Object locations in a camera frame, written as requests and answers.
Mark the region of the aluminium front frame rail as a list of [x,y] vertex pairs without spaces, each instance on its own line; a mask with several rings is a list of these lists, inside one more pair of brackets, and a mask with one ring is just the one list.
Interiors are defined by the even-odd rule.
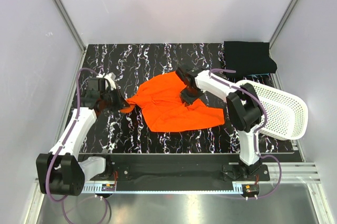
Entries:
[[267,162],[251,175],[229,163],[115,163],[101,166],[101,158],[47,168],[38,173],[42,193],[53,196],[80,194],[216,194],[261,197],[262,186],[318,184],[315,165]]

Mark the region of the left orange connector board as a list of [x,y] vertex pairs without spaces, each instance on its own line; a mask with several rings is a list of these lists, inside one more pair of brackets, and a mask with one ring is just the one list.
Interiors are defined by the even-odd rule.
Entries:
[[116,184],[102,184],[102,191],[115,191]]

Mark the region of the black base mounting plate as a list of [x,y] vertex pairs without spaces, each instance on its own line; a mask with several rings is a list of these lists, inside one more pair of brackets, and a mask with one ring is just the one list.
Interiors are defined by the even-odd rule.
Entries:
[[117,181],[117,191],[223,191],[235,183],[270,181],[266,165],[253,176],[232,180],[224,173],[239,163],[237,154],[107,154],[97,181]]

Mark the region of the right aluminium corner post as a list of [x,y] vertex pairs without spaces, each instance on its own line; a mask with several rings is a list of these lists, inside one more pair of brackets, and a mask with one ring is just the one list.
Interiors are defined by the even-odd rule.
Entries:
[[282,29],[284,28],[286,22],[288,21],[288,19],[290,18],[290,16],[292,15],[295,7],[297,6],[299,0],[290,0],[288,6],[285,9],[284,14],[282,15],[278,25],[276,26],[276,29],[274,30],[270,41],[269,41],[269,49],[271,49],[273,47],[273,45],[275,44],[277,38],[279,37]]

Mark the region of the orange t shirt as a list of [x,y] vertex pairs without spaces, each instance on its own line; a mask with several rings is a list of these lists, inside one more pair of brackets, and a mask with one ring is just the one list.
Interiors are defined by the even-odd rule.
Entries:
[[174,72],[157,75],[139,86],[136,94],[127,99],[129,108],[121,112],[130,113],[138,106],[150,131],[155,133],[179,133],[225,124],[220,108],[208,107],[200,99],[185,106],[180,99],[184,88]]

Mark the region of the folded black t shirt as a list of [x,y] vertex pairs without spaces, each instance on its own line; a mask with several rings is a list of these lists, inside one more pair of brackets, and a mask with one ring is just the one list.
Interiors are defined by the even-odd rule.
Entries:
[[269,56],[270,44],[266,42],[225,41],[225,68],[232,70],[228,78],[275,73],[276,62]]

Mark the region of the right orange connector board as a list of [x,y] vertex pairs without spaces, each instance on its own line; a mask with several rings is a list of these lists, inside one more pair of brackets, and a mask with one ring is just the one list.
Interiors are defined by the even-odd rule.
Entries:
[[259,185],[245,185],[244,191],[247,193],[259,193],[260,186]]

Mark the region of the aluminium corner post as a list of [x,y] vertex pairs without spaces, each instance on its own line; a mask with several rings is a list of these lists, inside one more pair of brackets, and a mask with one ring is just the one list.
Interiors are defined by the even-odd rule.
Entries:
[[80,49],[80,51],[83,53],[85,52],[86,49],[86,45],[83,42],[83,40],[81,39],[73,21],[71,20],[71,17],[69,15],[69,13],[67,12],[62,0],[52,0],[58,10],[58,12],[60,13],[64,23],[66,24],[70,34],[72,35],[72,37],[74,38],[78,48]]
[[274,30],[270,41],[269,41],[269,49],[271,49],[273,47],[273,45],[275,44],[277,38],[279,37],[282,29],[284,28],[286,22],[288,21],[288,19],[290,18],[290,16],[292,15],[295,7],[297,6],[299,0],[290,0],[288,6],[285,9],[284,14],[282,15],[278,25],[276,26],[276,29]]

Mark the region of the black marble pattern mat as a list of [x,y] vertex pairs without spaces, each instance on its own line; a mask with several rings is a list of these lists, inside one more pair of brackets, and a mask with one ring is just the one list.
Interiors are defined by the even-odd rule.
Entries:
[[222,43],[91,44],[80,85],[93,72],[113,73],[123,111],[102,113],[89,130],[82,153],[237,154],[239,134],[224,101],[205,93],[192,105],[182,102],[185,84],[178,67],[224,68]]

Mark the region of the orange connector board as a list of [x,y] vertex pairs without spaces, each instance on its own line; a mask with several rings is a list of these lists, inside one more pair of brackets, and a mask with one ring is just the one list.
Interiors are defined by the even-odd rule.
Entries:
[[116,184],[102,184],[102,191],[115,191]]
[[259,185],[245,185],[244,191],[247,193],[259,193],[260,186]]

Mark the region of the white perforated plastic basket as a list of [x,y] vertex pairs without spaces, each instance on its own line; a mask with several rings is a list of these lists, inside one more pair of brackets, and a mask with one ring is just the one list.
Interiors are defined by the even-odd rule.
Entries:
[[298,140],[308,126],[308,107],[299,97],[251,80],[241,80],[238,85],[251,84],[265,108],[266,125],[259,133],[278,140]]

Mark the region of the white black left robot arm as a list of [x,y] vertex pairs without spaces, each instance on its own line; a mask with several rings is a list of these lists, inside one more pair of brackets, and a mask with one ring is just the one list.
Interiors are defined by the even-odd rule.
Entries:
[[90,78],[77,101],[60,139],[48,153],[39,154],[36,159],[40,190],[49,196],[78,196],[88,180],[106,172],[104,157],[79,161],[81,146],[102,112],[129,106],[115,84],[113,73]]

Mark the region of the left aluminium corner post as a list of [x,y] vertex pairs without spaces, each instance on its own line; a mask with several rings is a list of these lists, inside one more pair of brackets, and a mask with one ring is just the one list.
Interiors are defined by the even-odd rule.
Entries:
[[78,48],[80,49],[80,51],[83,53],[85,52],[86,49],[86,45],[83,42],[83,40],[81,39],[73,21],[71,20],[71,17],[69,15],[69,13],[67,12],[62,0],[52,0],[58,10],[58,12],[60,13],[64,23],[66,24],[70,34],[72,35],[72,37],[74,38]]

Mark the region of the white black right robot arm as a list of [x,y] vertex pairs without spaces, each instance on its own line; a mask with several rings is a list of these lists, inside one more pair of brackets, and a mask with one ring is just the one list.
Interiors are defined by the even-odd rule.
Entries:
[[262,165],[257,136],[261,119],[267,120],[266,111],[251,84],[238,85],[216,73],[226,69],[192,68],[182,65],[175,71],[185,84],[180,92],[182,103],[192,105],[205,92],[209,92],[226,103],[227,115],[232,126],[237,130],[240,141],[240,160],[231,168],[224,168],[223,173],[232,180],[247,179],[256,174]]

